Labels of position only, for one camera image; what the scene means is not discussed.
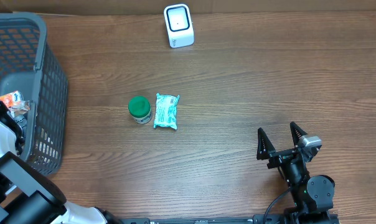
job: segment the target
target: black cable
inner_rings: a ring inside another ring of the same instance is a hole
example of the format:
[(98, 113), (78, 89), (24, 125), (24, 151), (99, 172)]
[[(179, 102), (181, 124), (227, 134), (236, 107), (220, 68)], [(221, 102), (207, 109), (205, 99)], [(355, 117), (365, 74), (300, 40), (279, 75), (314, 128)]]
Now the black cable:
[(307, 170), (306, 161), (304, 161), (304, 155), (302, 152), (300, 154), (301, 154), (301, 159), (303, 160), (304, 170)]
[(264, 217), (263, 217), (263, 224), (265, 224), (265, 222), (267, 221), (267, 215), (268, 215), (268, 212), (270, 212), (271, 208), (274, 206), (274, 204), (281, 198), (283, 198), (287, 193), (291, 192), (293, 189), (293, 186), (290, 186), (285, 192), (283, 192), (280, 196), (278, 196), (275, 200), (273, 200), (271, 203), (270, 203), (270, 206), (268, 206), (267, 210), (265, 211), (264, 213)]

